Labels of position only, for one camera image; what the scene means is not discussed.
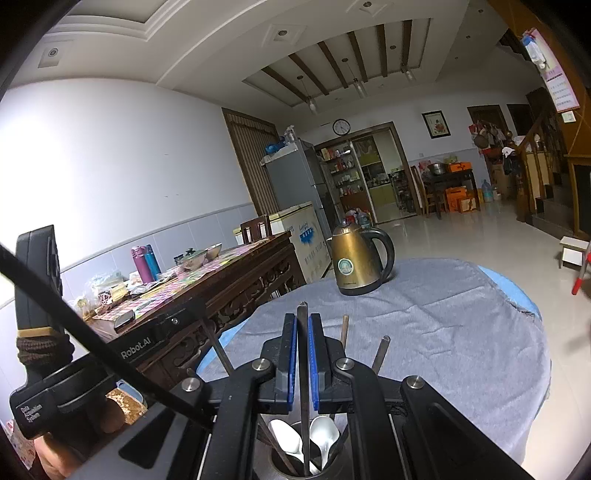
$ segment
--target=pendant light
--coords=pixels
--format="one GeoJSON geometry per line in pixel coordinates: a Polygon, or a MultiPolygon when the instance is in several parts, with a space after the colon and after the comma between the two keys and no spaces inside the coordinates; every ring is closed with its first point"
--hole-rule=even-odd
{"type": "Polygon", "coordinates": [[[402,72],[406,75],[406,78],[408,79],[409,82],[416,82],[417,78],[414,76],[414,74],[408,69],[408,67],[406,65],[402,65],[401,68],[402,72]]]}
{"type": "Polygon", "coordinates": [[[359,98],[367,98],[368,92],[365,89],[365,85],[363,83],[361,83],[357,77],[355,77],[355,74],[353,73],[353,70],[351,70],[351,67],[349,66],[349,59],[343,59],[341,60],[345,65],[347,65],[347,68],[349,69],[349,71],[351,72],[351,76],[353,77],[353,87],[355,88],[355,91],[357,92],[357,95],[359,95],[359,98]]]}
{"type": "Polygon", "coordinates": [[[308,94],[308,89],[306,88],[306,84],[304,83],[304,76],[298,75],[296,78],[299,81],[301,81],[301,84],[304,87],[304,91],[306,92],[306,105],[308,105],[310,112],[312,112],[314,115],[318,115],[318,103],[316,103],[316,100],[314,97],[312,97],[308,94]]]}

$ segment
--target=kettle handle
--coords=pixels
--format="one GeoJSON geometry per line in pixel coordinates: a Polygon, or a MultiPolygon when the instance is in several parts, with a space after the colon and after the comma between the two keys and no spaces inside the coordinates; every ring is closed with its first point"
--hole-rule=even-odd
{"type": "Polygon", "coordinates": [[[382,242],[382,244],[384,245],[388,257],[386,260],[386,266],[382,270],[381,280],[382,282],[385,282],[386,279],[389,277],[392,268],[394,267],[394,244],[392,243],[392,239],[386,232],[380,230],[379,228],[366,228],[361,231],[361,235],[370,242],[373,239],[376,239],[382,242]]]}

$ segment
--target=gold kettle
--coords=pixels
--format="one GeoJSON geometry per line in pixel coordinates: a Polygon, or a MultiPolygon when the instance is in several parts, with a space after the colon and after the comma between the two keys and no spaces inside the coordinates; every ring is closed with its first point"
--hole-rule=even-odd
{"type": "Polygon", "coordinates": [[[343,295],[363,295],[384,283],[394,266],[394,244],[379,228],[361,228],[357,223],[343,220],[333,232],[333,265],[336,284],[343,295]],[[382,266],[373,240],[383,243],[388,253],[382,266]]]}

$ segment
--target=black cable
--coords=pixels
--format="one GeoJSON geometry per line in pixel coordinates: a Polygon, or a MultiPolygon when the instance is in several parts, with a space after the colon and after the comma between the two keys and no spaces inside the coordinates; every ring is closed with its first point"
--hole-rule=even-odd
{"type": "Polygon", "coordinates": [[[115,374],[145,395],[165,407],[195,421],[201,428],[211,431],[213,422],[202,412],[176,397],[139,373],[121,359],[84,321],[65,303],[50,286],[27,268],[18,258],[0,244],[0,273],[12,281],[53,319],[61,323],[92,355],[115,374]]]}

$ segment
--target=ceiling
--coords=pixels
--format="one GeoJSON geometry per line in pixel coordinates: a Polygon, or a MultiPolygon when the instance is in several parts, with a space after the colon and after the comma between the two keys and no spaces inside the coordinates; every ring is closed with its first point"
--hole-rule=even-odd
{"type": "Polygon", "coordinates": [[[72,77],[139,80],[283,121],[303,101],[269,76],[269,67],[328,108],[358,98],[343,87],[353,76],[365,80],[355,43],[371,95],[408,86],[400,71],[405,51],[417,82],[432,83],[473,67],[505,30],[486,0],[83,0],[43,37],[13,86],[72,77]]]}
{"type": "Polygon", "coordinates": [[[302,95],[294,93],[289,87],[278,82],[273,77],[273,72],[279,74],[303,96],[318,97],[348,88],[354,78],[367,82],[369,79],[383,76],[381,50],[386,59],[386,77],[390,73],[401,71],[405,47],[405,64],[410,70],[418,69],[421,67],[430,21],[430,18],[419,18],[378,24],[343,33],[324,40],[323,45],[310,45],[295,52],[296,56],[290,54],[273,62],[267,67],[272,69],[271,75],[265,70],[259,70],[243,81],[288,106],[296,106],[304,102],[302,95]],[[403,35],[404,25],[408,30],[406,39],[403,35]],[[361,56],[361,65],[355,55],[356,46],[361,56]],[[331,57],[336,62],[336,67],[331,64],[331,57]]]}

